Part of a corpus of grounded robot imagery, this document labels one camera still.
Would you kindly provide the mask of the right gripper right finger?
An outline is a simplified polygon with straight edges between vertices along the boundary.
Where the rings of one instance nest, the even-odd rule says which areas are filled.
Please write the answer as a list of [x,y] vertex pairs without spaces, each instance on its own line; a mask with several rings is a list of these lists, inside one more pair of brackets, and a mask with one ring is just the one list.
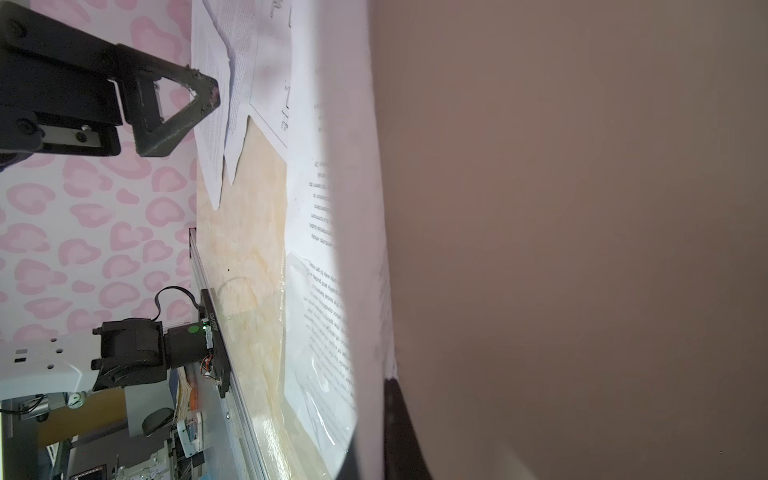
[[431,480],[432,474],[423,457],[402,389],[396,378],[383,380],[382,425],[383,478]]

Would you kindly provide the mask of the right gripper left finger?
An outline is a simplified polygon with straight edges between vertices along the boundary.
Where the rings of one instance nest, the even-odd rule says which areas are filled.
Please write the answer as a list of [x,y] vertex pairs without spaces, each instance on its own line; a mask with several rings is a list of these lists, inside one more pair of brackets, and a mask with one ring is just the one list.
[[204,118],[204,76],[11,1],[1,4],[1,167],[34,154],[169,156]]

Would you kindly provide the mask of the large text sheet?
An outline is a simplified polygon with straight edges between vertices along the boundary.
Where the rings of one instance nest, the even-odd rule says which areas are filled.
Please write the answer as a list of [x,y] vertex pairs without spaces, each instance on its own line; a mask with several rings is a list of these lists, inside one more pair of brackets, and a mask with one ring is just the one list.
[[329,478],[381,479],[388,269],[369,5],[292,7],[284,394]]

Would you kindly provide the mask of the beige paper folder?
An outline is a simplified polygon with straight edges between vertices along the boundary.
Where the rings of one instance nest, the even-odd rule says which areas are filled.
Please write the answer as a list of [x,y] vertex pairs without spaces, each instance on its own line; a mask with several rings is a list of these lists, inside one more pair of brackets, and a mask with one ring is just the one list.
[[767,5],[376,1],[436,479],[767,475]]

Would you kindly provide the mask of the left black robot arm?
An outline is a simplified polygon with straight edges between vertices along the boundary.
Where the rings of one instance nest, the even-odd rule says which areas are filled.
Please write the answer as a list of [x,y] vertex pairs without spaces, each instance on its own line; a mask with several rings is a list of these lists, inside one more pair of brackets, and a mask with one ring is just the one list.
[[90,332],[3,346],[1,398],[159,383],[211,351],[202,323],[166,330],[150,319],[109,321]]

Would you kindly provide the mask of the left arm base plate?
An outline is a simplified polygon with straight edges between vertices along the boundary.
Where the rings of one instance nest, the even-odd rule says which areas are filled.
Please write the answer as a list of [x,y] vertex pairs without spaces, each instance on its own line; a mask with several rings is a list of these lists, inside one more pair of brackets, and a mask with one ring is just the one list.
[[201,371],[205,378],[216,383],[219,397],[224,399],[231,386],[232,367],[209,289],[200,291],[198,313],[208,349],[201,361]]

